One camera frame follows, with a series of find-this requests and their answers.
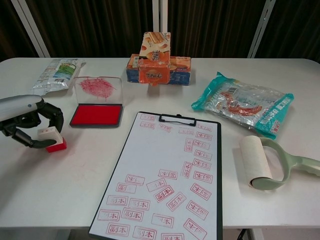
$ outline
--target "robotic arm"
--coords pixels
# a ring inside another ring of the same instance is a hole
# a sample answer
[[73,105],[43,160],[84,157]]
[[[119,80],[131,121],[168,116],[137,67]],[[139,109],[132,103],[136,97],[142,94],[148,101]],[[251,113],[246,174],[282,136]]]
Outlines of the robotic arm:
[[23,145],[42,149],[56,143],[56,140],[32,140],[19,128],[30,129],[41,123],[39,115],[49,119],[49,127],[55,126],[61,132],[64,116],[60,108],[51,105],[38,95],[20,95],[0,99],[0,131]]

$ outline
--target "white table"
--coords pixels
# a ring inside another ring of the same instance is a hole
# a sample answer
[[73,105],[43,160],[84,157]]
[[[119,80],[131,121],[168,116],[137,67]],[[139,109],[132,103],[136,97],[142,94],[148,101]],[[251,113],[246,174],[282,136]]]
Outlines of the white table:
[[[0,98],[28,93],[48,58],[0,63]],[[126,82],[127,58],[87,58],[80,76],[123,79],[124,112],[114,129],[77,129],[73,89],[44,99],[64,115],[66,150],[49,154],[0,134],[0,228],[88,227],[138,111],[182,114],[222,125],[223,226],[225,228],[320,227],[320,178],[295,171],[283,187],[264,192],[246,185],[239,140],[249,130],[190,105],[217,71],[240,81],[293,93],[277,141],[295,155],[320,160],[320,65],[306,59],[194,58],[190,86],[149,87]],[[45,120],[40,127],[45,127]],[[26,131],[36,136],[36,128]]]

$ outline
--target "red stamp impression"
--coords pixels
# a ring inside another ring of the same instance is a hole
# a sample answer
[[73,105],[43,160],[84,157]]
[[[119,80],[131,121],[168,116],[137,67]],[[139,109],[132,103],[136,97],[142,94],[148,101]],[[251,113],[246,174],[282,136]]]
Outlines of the red stamp impression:
[[172,189],[170,185],[166,186],[160,192],[154,195],[156,201],[160,203],[162,200],[166,199],[170,195],[172,195],[175,191]]
[[118,223],[109,223],[106,229],[106,234],[117,235],[122,237],[129,236],[130,226]]
[[202,220],[205,220],[207,215],[208,215],[208,213],[209,213],[207,210],[205,210],[203,207],[201,207],[198,204],[196,204],[194,201],[190,201],[187,204],[186,209],[188,209],[190,212],[192,212],[195,215],[197,215]]
[[212,139],[212,135],[206,134],[206,133],[202,133],[202,132],[199,132],[199,131],[196,132],[195,136],[197,138],[201,138],[201,139],[205,139],[205,140],[209,140],[209,141],[211,141],[211,139]]
[[192,221],[190,218],[186,220],[183,227],[191,233],[193,236],[195,236],[198,240],[205,239],[207,232],[200,227],[198,224],[196,224],[194,221]]
[[203,149],[207,149],[207,150],[210,148],[210,143],[199,141],[199,140],[194,140],[193,145]]
[[162,177],[162,178],[177,180],[178,172],[177,171],[170,171],[170,170],[160,169],[158,176]]
[[161,240],[185,240],[183,233],[161,233]]
[[160,128],[161,128],[162,130],[165,130],[165,131],[168,132],[168,133],[171,132],[172,127],[166,126],[166,125],[161,124],[161,123],[159,124],[159,126],[160,126]]
[[106,204],[118,205],[118,206],[127,206],[127,202],[128,202],[127,196],[109,195],[106,200]]
[[167,202],[166,206],[173,212],[176,210],[185,200],[186,196],[179,192],[175,197]]
[[184,151],[185,151],[185,152],[191,152],[191,153],[192,153],[193,144],[194,144],[194,140],[193,140],[193,139],[190,139],[190,138],[187,138],[187,139],[185,140]]
[[158,180],[147,183],[146,187],[148,188],[149,192],[152,192],[154,190],[163,188],[166,185],[167,185],[166,180],[164,178],[160,178]]
[[154,121],[155,120],[155,116],[152,115],[147,115],[147,114],[141,114],[140,115],[140,119],[141,120],[148,120],[148,121]]
[[120,210],[106,210],[101,209],[99,211],[98,220],[101,221],[119,221],[120,219]]
[[140,127],[149,128],[149,129],[155,129],[156,124],[142,121],[142,122],[140,123]]
[[154,229],[141,227],[141,226],[135,226],[133,231],[133,237],[135,239],[141,239],[141,240],[155,240],[157,235],[157,231]]
[[210,170],[211,168],[211,163],[196,158],[193,160],[193,165],[206,170]]
[[204,200],[208,200],[211,196],[211,192],[209,192],[208,190],[204,189],[202,186],[196,183],[194,183],[191,186],[190,190],[198,196],[200,196],[201,198],[203,198]]
[[144,212],[135,210],[135,209],[130,209],[130,208],[123,208],[121,218],[123,219],[129,219],[133,221],[138,221],[141,222],[142,218],[144,217]]
[[200,172],[200,171],[194,171],[193,178],[212,184],[212,179],[214,178],[214,176]]
[[140,210],[149,210],[150,201],[143,199],[131,198],[129,202],[129,208],[140,209]]
[[212,154],[211,154],[211,153],[204,152],[204,151],[200,151],[200,150],[195,150],[194,155],[195,155],[196,157],[200,157],[200,158],[203,158],[203,159],[207,159],[207,160],[209,160],[209,161],[211,161],[211,157],[212,157]]
[[181,175],[188,179],[190,176],[191,168],[192,168],[192,163],[185,161],[182,167]]
[[194,131],[192,129],[189,128],[184,128],[184,127],[179,127],[179,133],[180,134],[190,134],[193,135]]
[[126,183],[118,183],[116,186],[116,191],[121,193],[135,194],[137,186]]
[[174,221],[175,219],[173,216],[165,216],[165,215],[154,213],[152,215],[151,223],[154,225],[158,225],[166,228],[173,228]]
[[211,127],[202,125],[201,123],[199,123],[197,127],[198,127],[199,129],[203,129],[203,130],[206,130],[206,131],[208,131],[208,132],[212,132],[212,128],[211,128]]
[[136,185],[142,186],[145,182],[145,178],[142,176],[135,176],[135,175],[128,174],[125,178],[125,182],[129,184],[136,184]]

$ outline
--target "dark curtain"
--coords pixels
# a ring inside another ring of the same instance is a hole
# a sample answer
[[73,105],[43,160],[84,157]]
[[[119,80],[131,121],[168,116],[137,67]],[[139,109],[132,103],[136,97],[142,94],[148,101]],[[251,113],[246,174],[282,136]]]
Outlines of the dark curtain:
[[169,0],[171,55],[247,58],[265,0]]
[[277,0],[255,57],[320,63],[320,1]]
[[51,57],[129,57],[153,30],[151,0],[26,0]]
[[38,54],[10,0],[0,0],[0,62]]

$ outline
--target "snack box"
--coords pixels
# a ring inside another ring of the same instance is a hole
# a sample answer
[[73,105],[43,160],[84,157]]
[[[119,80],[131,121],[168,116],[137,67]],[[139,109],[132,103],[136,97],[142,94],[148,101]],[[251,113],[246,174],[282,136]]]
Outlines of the snack box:
[[[127,80],[130,83],[139,83],[139,54],[132,54],[126,66]],[[170,80],[168,84],[189,85],[191,74],[191,57],[170,57]]]
[[145,32],[139,53],[139,82],[167,84],[170,80],[170,32]]

